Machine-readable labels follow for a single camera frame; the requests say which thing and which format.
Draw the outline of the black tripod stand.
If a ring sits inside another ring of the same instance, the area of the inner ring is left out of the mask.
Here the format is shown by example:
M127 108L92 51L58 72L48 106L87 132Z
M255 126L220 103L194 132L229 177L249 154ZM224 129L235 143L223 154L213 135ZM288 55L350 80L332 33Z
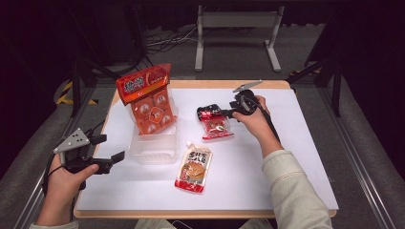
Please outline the black tripod stand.
M287 83L291 84L304 76L307 76L311 72L319 70L319 74L315 77L313 83L318 88L325 88L331 79L332 92L331 92L331 107L336 116L340 116L339 103L340 103L340 89L342 72L340 66L340 56L336 53L330 54L328 57L323 57L314 64L305 67L299 73L290 76L287 79Z
M116 80L147 58L144 26L139 8L132 5L82 5L69 7L79 46L73 63L73 113L84 104L82 86L97 79Z

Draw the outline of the orange packet with red label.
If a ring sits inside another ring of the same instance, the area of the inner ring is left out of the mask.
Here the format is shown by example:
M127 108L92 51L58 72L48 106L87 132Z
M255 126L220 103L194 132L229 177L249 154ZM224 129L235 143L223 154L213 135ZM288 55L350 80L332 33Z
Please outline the orange packet with red label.
M159 64L119 78L116 86L122 103L127 105L165 88L170 82L170 71L170 64Z

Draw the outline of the red and black snack packet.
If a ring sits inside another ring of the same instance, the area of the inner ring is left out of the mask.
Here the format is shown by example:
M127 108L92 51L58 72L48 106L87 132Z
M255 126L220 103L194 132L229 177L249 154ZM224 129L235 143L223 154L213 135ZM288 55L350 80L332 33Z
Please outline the red and black snack packet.
M230 131L228 118L223 115L217 104L211 104L197 109L197 116L202 124L204 140L227 137L233 135Z

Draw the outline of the yellow and black floor tape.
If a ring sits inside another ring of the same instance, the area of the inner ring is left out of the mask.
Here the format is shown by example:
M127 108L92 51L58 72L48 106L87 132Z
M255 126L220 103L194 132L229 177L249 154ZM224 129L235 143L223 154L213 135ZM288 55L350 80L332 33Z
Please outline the yellow and black floor tape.
M73 81L69 80L66 83L66 85L63 87L59 98L56 100L56 104L69 104L69 105L74 104L74 101L72 99L67 98L68 92L72 87L73 87Z

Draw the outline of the white sauce pouch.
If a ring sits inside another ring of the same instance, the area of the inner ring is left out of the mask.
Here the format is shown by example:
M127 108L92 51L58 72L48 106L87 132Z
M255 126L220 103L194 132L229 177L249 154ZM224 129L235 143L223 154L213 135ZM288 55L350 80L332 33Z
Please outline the white sauce pouch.
M205 146L186 142L187 150L183 154L175 186L182 190L200 194L204 187L213 153Z

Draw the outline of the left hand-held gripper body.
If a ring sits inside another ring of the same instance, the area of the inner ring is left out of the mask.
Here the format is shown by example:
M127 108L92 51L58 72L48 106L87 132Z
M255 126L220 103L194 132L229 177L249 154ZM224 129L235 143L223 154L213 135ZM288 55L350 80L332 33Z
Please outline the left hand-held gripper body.
M80 128L64 139L54 150L60 154L61 163L70 173L78 173L92 164L98 165L97 175L109 174L113 167L110 158L94 158L89 152L92 145L90 134L85 134Z

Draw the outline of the grey metal stand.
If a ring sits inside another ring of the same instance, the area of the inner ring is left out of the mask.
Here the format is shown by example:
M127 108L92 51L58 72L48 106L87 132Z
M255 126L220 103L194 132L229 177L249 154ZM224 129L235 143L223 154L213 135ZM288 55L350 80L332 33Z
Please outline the grey metal stand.
M281 65L274 50L275 40L281 26L285 7L271 11L205 11L198 7L198 41L195 58L195 71L203 70L203 29L204 28L271 28L270 37L264 42L271 66L275 72Z

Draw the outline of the aluminium frame rail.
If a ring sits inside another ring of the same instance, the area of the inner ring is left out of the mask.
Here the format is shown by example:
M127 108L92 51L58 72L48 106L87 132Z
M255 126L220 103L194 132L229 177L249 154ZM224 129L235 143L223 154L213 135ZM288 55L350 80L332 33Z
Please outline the aluminium frame rail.
M359 181L359 184L366 196L367 201L371 205L373 213L378 221L381 229L397 229L394 222L379 195L373 179L369 175L360 155L358 154L352 139L350 138L349 132L347 131L342 119L335 113L331 106L331 98L326 89L318 89L318 93L324 102L331 119L339 133L343 144L345 146L346 154L349 162L354 170L354 173Z
M75 116L72 116L73 106L58 105L52 115L32 136L27 145L13 163L12 172L13 196L21 200L22 208L17 211L17 220L11 224L11 229L28 229L42 204L43 176L48 168L50 156L54 148L78 127L83 127L82 119L95 88L83 89L81 106Z

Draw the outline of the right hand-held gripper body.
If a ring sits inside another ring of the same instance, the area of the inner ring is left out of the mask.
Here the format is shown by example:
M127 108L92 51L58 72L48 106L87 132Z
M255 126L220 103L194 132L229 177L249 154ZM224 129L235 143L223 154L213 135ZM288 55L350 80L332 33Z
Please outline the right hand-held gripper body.
M262 80L242 84L234 90L235 100L229 103L231 109L228 111L228 117L232 118L234 112L242 115L252 115L259 107L259 100L251 88L262 83Z

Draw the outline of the clear plastic storage box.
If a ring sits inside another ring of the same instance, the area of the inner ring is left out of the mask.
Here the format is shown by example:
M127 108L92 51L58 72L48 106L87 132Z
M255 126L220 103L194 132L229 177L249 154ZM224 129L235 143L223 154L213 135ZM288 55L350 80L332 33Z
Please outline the clear plastic storage box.
M173 98L169 95L173 114L177 116L178 109ZM134 131L129 143L129 152L133 160L141 165L171 164L177 159L178 128L177 119L169 127L153 135L141 135L132 115L131 105L127 108L134 122Z

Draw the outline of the orange packet of cubes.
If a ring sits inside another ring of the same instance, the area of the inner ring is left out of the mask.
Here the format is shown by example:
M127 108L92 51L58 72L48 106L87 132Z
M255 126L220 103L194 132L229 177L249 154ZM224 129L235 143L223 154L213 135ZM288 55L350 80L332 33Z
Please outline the orange packet of cubes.
M176 121L166 89L131 103L131 111L141 135L161 132Z

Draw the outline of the person's right hand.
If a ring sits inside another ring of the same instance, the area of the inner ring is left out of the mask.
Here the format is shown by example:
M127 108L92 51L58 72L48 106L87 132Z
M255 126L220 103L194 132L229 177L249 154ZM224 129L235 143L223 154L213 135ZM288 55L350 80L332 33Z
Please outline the person's right hand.
M232 115L245 124L249 132L257 138L263 150L273 152L282 149L281 143L268 126L266 118L260 109L257 109L251 115L243 115L238 112L234 112Z

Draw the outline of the person's left hand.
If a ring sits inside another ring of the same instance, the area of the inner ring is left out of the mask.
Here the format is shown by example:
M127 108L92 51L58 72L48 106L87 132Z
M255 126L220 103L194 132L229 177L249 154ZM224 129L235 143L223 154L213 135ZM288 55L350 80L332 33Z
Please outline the person's left hand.
M62 166L60 156L56 155L48 176L46 202L56 207L69 205L78 193L80 184L88 177L92 176L97 170L98 166L92 164L81 172L72 174Z

